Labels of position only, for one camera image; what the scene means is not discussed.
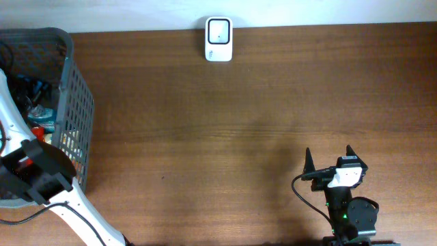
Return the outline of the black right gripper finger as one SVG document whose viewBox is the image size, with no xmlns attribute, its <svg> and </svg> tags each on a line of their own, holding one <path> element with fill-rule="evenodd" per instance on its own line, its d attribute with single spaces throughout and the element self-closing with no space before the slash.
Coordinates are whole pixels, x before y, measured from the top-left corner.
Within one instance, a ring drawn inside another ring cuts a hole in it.
<svg viewBox="0 0 437 246">
<path fill-rule="evenodd" d="M 313 163 L 313 158 L 311 155 L 311 151 L 310 148 L 306 148 L 305 151 L 305 164 L 304 164 L 304 168 L 303 168 L 303 173 L 304 174 L 310 174 L 313 173 L 315 171 L 315 165 Z"/>
<path fill-rule="evenodd" d="M 351 145 L 346 146 L 346 155 L 347 156 L 356 156 L 355 151 L 352 149 Z"/>
</svg>

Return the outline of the yellow wipes bag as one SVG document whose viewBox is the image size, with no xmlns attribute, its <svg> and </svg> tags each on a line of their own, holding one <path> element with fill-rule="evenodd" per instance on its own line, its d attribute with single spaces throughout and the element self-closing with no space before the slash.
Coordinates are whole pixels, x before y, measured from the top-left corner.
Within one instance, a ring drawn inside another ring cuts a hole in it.
<svg viewBox="0 0 437 246">
<path fill-rule="evenodd" d="M 53 134 L 52 133 L 43 134 L 43 141 L 45 143 L 52 144 L 52 139 L 53 139 Z"/>
</svg>

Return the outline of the red candy bag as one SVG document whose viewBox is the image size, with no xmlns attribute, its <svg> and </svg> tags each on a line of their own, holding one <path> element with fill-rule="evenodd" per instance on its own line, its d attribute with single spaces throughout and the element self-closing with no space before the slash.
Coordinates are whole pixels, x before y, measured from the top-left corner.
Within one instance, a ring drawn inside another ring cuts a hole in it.
<svg viewBox="0 0 437 246">
<path fill-rule="evenodd" d="M 45 141 L 44 129 L 42 127 L 40 127 L 40 126 L 33 127 L 31 129 L 31 132 L 35 135 L 36 139 L 38 139 L 40 141 Z"/>
</svg>

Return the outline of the blue mouthwash bottle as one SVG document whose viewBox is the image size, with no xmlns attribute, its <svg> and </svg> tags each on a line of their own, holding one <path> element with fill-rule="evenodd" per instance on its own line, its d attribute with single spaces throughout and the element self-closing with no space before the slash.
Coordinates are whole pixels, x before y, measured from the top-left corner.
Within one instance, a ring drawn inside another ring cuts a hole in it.
<svg viewBox="0 0 437 246">
<path fill-rule="evenodd" d="M 47 133 L 55 132 L 56 117 L 56 110 L 43 107 L 42 105 L 37 105 L 27 114 L 27 119 L 31 124 L 42 127 Z"/>
</svg>

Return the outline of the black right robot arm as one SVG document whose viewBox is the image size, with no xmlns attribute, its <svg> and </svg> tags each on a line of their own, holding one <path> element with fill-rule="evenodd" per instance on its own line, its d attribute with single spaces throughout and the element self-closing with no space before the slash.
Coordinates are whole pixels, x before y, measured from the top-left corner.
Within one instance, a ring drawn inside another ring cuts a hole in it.
<svg viewBox="0 0 437 246">
<path fill-rule="evenodd" d="M 368 166 L 346 146 L 346 154 L 336 165 L 317 170 L 310 149 L 299 178 L 311 182 L 313 192 L 324 192 L 328 214 L 324 215 L 333 235 L 322 239 L 323 245 L 395 245 L 393 241 L 373 241 L 379 204 L 366 197 L 353 197 L 352 190 L 362 182 Z"/>
</svg>

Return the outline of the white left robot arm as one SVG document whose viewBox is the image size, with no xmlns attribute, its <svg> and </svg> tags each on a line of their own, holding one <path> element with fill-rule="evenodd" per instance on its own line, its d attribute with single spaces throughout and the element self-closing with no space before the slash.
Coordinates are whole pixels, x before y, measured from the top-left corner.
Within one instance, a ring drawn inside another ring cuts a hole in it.
<svg viewBox="0 0 437 246">
<path fill-rule="evenodd" d="M 30 131 L 5 74 L 1 75 L 1 187 L 41 205 L 43 213 L 55 213 L 86 245 L 130 244 L 86 198 L 68 156 Z"/>
</svg>

